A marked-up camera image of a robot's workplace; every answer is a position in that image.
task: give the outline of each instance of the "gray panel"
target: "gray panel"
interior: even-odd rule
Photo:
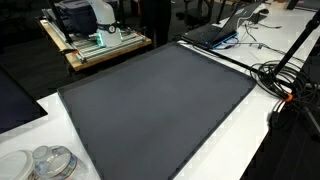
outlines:
[[[59,92],[103,179],[163,180],[174,177],[254,85],[167,45]]]

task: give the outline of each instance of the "display screen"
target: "display screen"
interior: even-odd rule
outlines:
[[[0,134],[46,114],[44,109],[0,66]]]

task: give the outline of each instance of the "wooden platform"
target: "wooden platform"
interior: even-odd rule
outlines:
[[[40,20],[40,25],[47,32],[47,34],[51,37],[53,42],[58,46],[59,50],[69,48],[67,43],[65,43],[62,40],[62,38],[60,38],[59,34],[50,26],[50,24],[46,20]],[[129,52],[132,52],[134,50],[140,49],[142,47],[148,46],[151,43],[152,43],[151,39],[146,38],[145,41],[141,41],[139,43],[132,44],[132,45],[125,47],[125,48],[121,48],[121,49],[119,48],[118,50],[116,49],[103,57],[100,57],[96,60],[88,61],[85,63],[81,63],[80,59],[72,53],[67,54],[66,59],[69,62],[69,64],[71,65],[71,67],[74,69],[74,71],[80,71],[82,69],[85,69],[85,68],[94,66],[96,64],[99,64],[101,62],[115,58],[117,56],[120,56],[120,55],[129,53]]]

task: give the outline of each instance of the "black frame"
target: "black frame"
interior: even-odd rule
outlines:
[[[58,10],[57,10],[56,6],[54,5],[53,0],[47,0],[47,2],[49,4],[50,8],[52,9],[54,16],[57,19],[59,29],[62,31],[62,33],[64,34],[64,36],[66,38],[66,43],[69,43],[69,44],[72,43],[73,41],[70,38],[69,33],[67,32],[66,27],[64,26],[64,24],[59,16]],[[125,25],[125,14],[124,14],[123,0],[119,0],[119,6],[120,6],[120,20],[121,20],[120,23],[122,25]]]

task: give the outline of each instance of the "jar lid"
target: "jar lid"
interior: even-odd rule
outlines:
[[[0,180],[28,179],[34,168],[31,151],[16,151],[0,158]]]

